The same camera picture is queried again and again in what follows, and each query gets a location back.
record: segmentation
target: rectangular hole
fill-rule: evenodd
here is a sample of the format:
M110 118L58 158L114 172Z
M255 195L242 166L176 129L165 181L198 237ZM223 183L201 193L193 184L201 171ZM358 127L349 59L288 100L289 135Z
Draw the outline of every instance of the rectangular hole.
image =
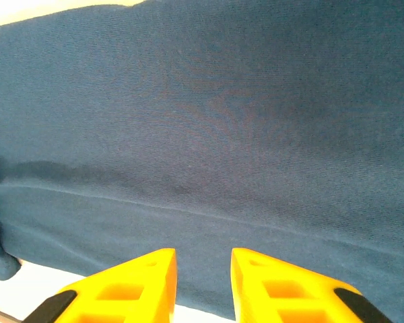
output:
M262 262L259 262L259 261L253 260L253 259L250 259L250 264L252 266L269 266L268 264L265 264L265 263L262 263Z
M323 310L278 310L283 323L333 323Z
M124 316L83 315L76 323L123 323Z
M143 291L143 285L113 284L105 287L97 297L102 301L137 301Z
M271 298L312 298L299 283L295 281L264 281Z

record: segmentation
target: blue fabric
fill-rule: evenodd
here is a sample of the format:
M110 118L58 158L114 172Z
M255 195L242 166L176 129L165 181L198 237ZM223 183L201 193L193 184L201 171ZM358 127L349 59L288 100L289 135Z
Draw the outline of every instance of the blue fabric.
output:
M0 278L178 252L233 318L230 251L404 322L404 1L180 0L0 27Z

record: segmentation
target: white surface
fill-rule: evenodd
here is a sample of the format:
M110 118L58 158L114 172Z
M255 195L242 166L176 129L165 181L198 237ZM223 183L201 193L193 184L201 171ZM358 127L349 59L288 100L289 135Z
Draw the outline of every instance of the white surface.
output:
M3 0L0 1L0 26L89 5L132 6L142 1L144 0Z
M23 262L10 280L0 281L0 311L19 320L33 312L46 298L83 276ZM174 323L232 323L210 313L175 306Z

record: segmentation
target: black rubber pad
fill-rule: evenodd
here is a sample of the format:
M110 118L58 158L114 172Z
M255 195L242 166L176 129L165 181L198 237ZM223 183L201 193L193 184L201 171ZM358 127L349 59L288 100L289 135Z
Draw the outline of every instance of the black rubber pad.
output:
M53 323L76 296L76 291L70 290L47 298L22 323Z
M363 323L393 323L364 296L344 288L336 288L334 292Z

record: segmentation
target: garment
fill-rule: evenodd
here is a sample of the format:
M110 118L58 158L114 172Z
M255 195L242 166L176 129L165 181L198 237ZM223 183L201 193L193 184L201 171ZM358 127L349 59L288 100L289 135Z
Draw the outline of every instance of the garment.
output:
M0 27L0 276L176 248L233 318L246 247L404 322L404 1L146 1Z

